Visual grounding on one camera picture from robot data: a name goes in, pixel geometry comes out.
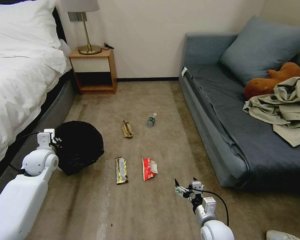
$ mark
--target water bottle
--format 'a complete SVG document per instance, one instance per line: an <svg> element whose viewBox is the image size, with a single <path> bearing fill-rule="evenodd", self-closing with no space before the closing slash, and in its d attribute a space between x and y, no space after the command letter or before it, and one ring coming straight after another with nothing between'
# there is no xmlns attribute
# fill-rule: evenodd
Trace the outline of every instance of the water bottle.
<svg viewBox="0 0 300 240"><path fill-rule="evenodd" d="M157 116L157 114L154 113L154 114L149 118L149 120L147 121L148 127L152 127L152 126L153 126L154 122L156 121L156 116Z"/></svg>

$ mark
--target gray pillow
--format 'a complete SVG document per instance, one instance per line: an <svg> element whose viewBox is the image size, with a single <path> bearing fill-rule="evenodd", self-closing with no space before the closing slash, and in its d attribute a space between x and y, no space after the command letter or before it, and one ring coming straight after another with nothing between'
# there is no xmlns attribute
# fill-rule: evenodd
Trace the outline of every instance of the gray pillow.
<svg viewBox="0 0 300 240"><path fill-rule="evenodd" d="M243 84L267 77L300 52L300 27L271 23L253 16L220 61Z"/></svg>

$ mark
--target table lamp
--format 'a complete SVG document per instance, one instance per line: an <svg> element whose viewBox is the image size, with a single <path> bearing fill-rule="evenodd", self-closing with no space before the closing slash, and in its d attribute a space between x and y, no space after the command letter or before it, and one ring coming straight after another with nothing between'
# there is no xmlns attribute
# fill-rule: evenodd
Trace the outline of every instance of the table lamp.
<svg viewBox="0 0 300 240"><path fill-rule="evenodd" d="M91 45L89 41L89 36L87 32L86 23L83 18L83 12L94 12L98 11L99 4L97 0L61 0L62 10L67 12L81 12L84 32L86 33L87 45L78 48L81 54L96 54L101 52L101 48L96 45Z"/></svg>

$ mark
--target gold wrapper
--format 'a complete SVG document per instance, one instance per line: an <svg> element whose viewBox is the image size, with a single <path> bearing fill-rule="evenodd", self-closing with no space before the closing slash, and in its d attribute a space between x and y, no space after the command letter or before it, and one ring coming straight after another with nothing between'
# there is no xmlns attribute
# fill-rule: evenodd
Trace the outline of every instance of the gold wrapper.
<svg viewBox="0 0 300 240"><path fill-rule="evenodd" d="M122 157L117 157L115 160L116 160L117 184L124 184L129 182L126 160L123 159Z"/></svg>

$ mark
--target lamp shade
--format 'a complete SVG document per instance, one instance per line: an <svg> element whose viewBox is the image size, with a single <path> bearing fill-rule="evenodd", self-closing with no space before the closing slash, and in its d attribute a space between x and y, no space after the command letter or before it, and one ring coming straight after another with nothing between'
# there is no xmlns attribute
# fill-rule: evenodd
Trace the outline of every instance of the lamp shade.
<svg viewBox="0 0 300 240"><path fill-rule="evenodd" d="M65 12L94 12L100 9L98 0L61 0Z"/></svg>

